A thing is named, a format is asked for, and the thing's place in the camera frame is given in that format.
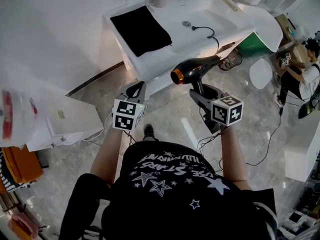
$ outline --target shoe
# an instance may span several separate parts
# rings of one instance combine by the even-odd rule
[[[283,108],[284,104],[281,102],[279,95],[276,94],[275,92],[273,93],[273,99],[275,103],[279,106],[279,108]]]
[[[281,87],[281,78],[280,76],[277,74],[277,72],[273,72],[273,78],[276,81],[278,87]]]
[[[155,139],[155,131],[154,131],[154,127],[148,123],[145,127],[144,127],[144,137],[143,138],[146,138],[146,137],[152,137]]]

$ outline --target star print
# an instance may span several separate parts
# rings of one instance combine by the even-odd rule
[[[165,190],[171,190],[172,188],[168,185],[166,185],[166,180],[156,182],[154,180],[150,180],[153,184],[153,187],[150,189],[150,192],[156,191],[161,197],[164,196]]]
[[[163,151],[165,155],[169,156],[169,157],[172,157],[173,154],[171,154],[170,152],[166,152],[166,151]]]
[[[192,181],[192,179],[190,179],[190,178],[186,178],[186,179],[185,179],[185,183],[189,183],[189,184],[191,184],[191,183],[194,183],[194,182]]]
[[[204,177],[205,179],[207,179],[211,184],[208,186],[208,188],[215,188],[220,195],[224,195],[224,189],[229,190],[230,188],[228,188],[225,184],[222,183],[222,180],[220,178],[209,178],[209,177]]]
[[[193,209],[196,209],[196,208],[200,207],[199,202],[200,202],[200,200],[196,201],[196,200],[192,199],[192,203],[190,203],[189,205],[192,206]]]
[[[152,174],[153,174],[153,172],[149,172],[149,173],[141,172],[141,176],[134,178],[132,181],[141,180],[142,186],[145,187],[145,185],[149,179],[157,179],[157,177],[153,176]]]

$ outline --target white sink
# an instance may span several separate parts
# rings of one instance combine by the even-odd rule
[[[168,32],[172,46],[137,57],[110,18],[144,5],[147,5],[155,20]],[[191,27],[183,26],[183,21],[196,27],[212,28],[215,31],[214,37],[219,41],[219,48],[235,43],[231,48],[217,54],[222,58],[256,30],[248,16],[232,0],[168,0],[168,4],[163,8],[148,5],[148,0],[139,0],[134,4],[116,8],[104,16],[118,40],[126,67],[133,69],[139,80],[147,82],[149,95],[171,83],[169,73],[180,62],[188,58],[212,56],[218,50],[218,43],[207,38],[212,35],[212,30],[200,28],[193,31]]]

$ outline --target marble floor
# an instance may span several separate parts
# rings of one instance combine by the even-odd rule
[[[266,154],[269,136],[279,124],[279,108],[273,100],[273,92],[279,91],[272,81],[262,90],[256,89],[249,78],[249,68],[258,58],[243,59],[243,63],[230,71],[213,68],[204,78],[205,84],[213,85],[224,92],[236,95],[244,101],[242,121],[235,125],[241,147],[247,163],[256,164]],[[102,121],[110,113],[114,98],[121,87],[134,81],[134,76],[124,66],[99,78],[75,93],[72,98],[96,106]],[[198,141],[210,136],[199,115],[199,107],[189,96],[190,86],[170,85],[152,95],[146,101],[146,110],[142,122],[133,132],[140,140],[143,125],[151,123],[158,139],[181,143],[196,149]],[[287,102],[302,104],[302,101],[288,97]],[[284,147],[290,133],[298,126],[299,107],[286,104],[281,117],[281,126],[271,139],[267,158],[258,166],[248,166],[249,184],[253,190],[273,188],[279,221],[293,208],[304,183],[285,177]],[[94,140],[102,143],[104,133]],[[122,136],[118,159],[118,172],[122,154],[129,145],[129,138]],[[71,146],[58,146],[38,152],[42,163],[49,165],[44,175],[31,188],[17,191],[21,201],[40,224],[45,224],[44,236],[55,239],[60,231],[61,222],[77,178],[89,172],[98,152],[98,147],[86,142],[77,142]],[[221,139],[217,137],[207,144],[204,157],[218,170],[222,156]]]

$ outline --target black hair dryer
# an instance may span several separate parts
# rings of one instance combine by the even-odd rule
[[[192,84],[193,89],[203,95],[204,88],[201,78],[220,62],[220,57],[217,55],[186,59],[175,67],[170,76],[176,85]]]

